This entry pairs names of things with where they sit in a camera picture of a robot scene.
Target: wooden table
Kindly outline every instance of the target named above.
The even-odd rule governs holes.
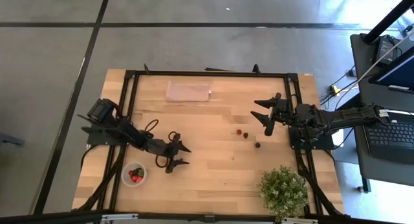
[[[124,74],[125,70],[108,70],[103,98],[115,102],[120,99]],[[319,105],[313,75],[300,74],[299,79],[303,103]],[[210,101],[166,102],[169,81],[210,82]],[[148,178],[135,188],[120,183],[116,211],[269,215],[256,186],[261,173],[280,165],[297,170],[296,159],[290,148],[287,126],[276,124],[273,136],[266,137],[263,126],[250,111],[268,113],[268,109],[253,101],[269,99],[277,91],[286,98],[280,78],[140,76],[132,118],[135,127],[144,129],[148,122],[159,119],[158,126],[151,131],[155,138],[168,141],[170,131],[181,133],[182,142],[192,153],[180,152],[177,158],[190,164],[166,174],[155,165],[154,155],[127,148],[124,165],[141,162]],[[248,138],[233,134],[236,129],[247,132]],[[254,147],[256,142],[261,143],[260,148]],[[84,204],[101,182],[108,148],[98,146],[86,156],[73,208]],[[324,151],[312,152],[319,186],[343,212],[332,159]],[[111,187],[112,184],[108,186],[104,208],[109,206]],[[311,212],[316,213],[310,187],[309,201]]]

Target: monitor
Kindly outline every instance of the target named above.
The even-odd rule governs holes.
[[[414,46],[372,77],[369,82],[401,91],[414,91]]]

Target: laptop keyboard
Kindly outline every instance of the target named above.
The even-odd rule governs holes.
[[[370,145],[414,148],[414,125],[391,123],[366,130]]]

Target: green plant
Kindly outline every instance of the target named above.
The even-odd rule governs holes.
[[[309,202],[304,178],[286,166],[264,172],[258,187],[264,207],[275,215],[276,221],[303,214]]]

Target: concrete floor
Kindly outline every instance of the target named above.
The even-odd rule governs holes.
[[[0,22],[95,22],[101,2],[0,0]],[[389,7],[384,0],[109,0],[103,21],[358,23],[369,28]],[[0,132],[26,140],[22,148],[0,147],[0,216],[31,210],[91,32],[91,28],[0,28]],[[313,73],[322,95],[353,66],[349,36],[361,32],[101,28],[75,113],[86,113],[100,96],[106,70],[141,69],[144,63],[154,70],[234,71],[251,71],[257,63],[263,72]],[[351,80],[342,80],[338,87]],[[81,119],[72,119],[45,212],[71,209],[85,150],[82,125]],[[360,194],[353,189],[361,184],[358,165],[337,163],[337,171],[347,214],[412,222],[407,202],[414,199],[414,188],[373,181],[373,192]]]

